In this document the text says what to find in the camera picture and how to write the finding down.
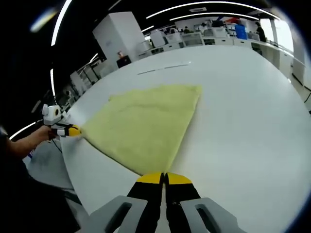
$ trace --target white cabinet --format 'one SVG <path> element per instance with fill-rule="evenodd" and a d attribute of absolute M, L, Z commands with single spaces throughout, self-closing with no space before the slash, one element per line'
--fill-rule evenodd
<path fill-rule="evenodd" d="M 287 77 L 290 78 L 292 75 L 291 64 L 293 62 L 293 57 L 280 51 L 280 64 L 279 70 Z"/>
<path fill-rule="evenodd" d="M 171 43 L 171 44 L 163 45 L 164 51 L 170 51 L 170 50 L 176 50 L 176 49 L 180 49 L 179 43 Z"/>
<path fill-rule="evenodd" d="M 305 65 L 297 59 L 293 61 L 293 75 L 304 84 Z"/>
<path fill-rule="evenodd" d="M 225 28 L 212 28 L 214 37 L 227 37 L 228 33 Z"/>
<path fill-rule="evenodd" d="M 215 38 L 215 45 L 233 45 L 231 38 Z"/>
<path fill-rule="evenodd" d="M 247 40 L 242 40 L 242 39 L 233 39 L 233 44 L 237 46 L 242 46 L 242 47 L 247 47 L 247 48 L 252 48 L 252 43 Z"/>

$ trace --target round table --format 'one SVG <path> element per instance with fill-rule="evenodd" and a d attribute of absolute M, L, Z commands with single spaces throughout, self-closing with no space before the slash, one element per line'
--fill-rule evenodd
<path fill-rule="evenodd" d="M 198 46 L 150 56 L 109 74 L 70 109 L 83 125 L 112 94 L 200 84 L 197 109 L 170 169 L 237 217 L 246 232 L 282 232 L 311 190 L 311 118 L 294 87 L 249 48 Z M 81 138 L 62 138 L 64 160 L 92 213 L 127 195 L 138 175 Z"/>

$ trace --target person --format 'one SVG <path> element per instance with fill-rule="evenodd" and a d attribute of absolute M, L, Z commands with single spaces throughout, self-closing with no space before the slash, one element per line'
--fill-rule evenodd
<path fill-rule="evenodd" d="M 188 27 L 186 26 L 185 29 L 184 29 L 184 34 L 188 34 L 190 33 L 190 30 L 188 29 Z"/>
<path fill-rule="evenodd" d="M 205 30 L 207 30 L 207 26 L 205 23 L 202 23 L 200 26 L 199 26 L 199 30 L 200 32 L 203 34 Z"/>
<path fill-rule="evenodd" d="M 63 192 L 35 181 L 22 161 L 51 135 L 48 126 L 41 126 L 13 142 L 0 128 L 2 227 L 9 232 L 73 233 L 80 229 Z"/>
<path fill-rule="evenodd" d="M 267 42 L 266 35 L 264 34 L 264 30 L 262 29 L 260 23 L 256 22 L 257 25 L 257 33 L 259 34 L 259 39 L 262 42 Z"/>

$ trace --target robotic hand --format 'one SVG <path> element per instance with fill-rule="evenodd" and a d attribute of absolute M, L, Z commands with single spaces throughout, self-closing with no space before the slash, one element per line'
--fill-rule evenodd
<path fill-rule="evenodd" d="M 63 124 L 59 121 L 63 118 L 58 105 L 43 105 L 43 124 L 50 126 L 52 133 L 59 136 L 77 136 L 81 134 L 80 128 L 72 124 Z"/>
<path fill-rule="evenodd" d="M 154 233 L 165 191 L 171 233 L 246 233 L 237 218 L 210 198 L 202 198 L 191 180 L 168 172 L 139 177 L 127 196 L 117 196 L 94 211 L 82 233 Z"/>

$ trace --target yellow towel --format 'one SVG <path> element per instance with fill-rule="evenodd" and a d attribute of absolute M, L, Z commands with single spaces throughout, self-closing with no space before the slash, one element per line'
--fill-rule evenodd
<path fill-rule="evenodd" d="M 200 86 L 167 85 L 111 96 L 82 127 L 82 135 L 98 150 L 140 175 L 166 172 L 200 94 Z"/>

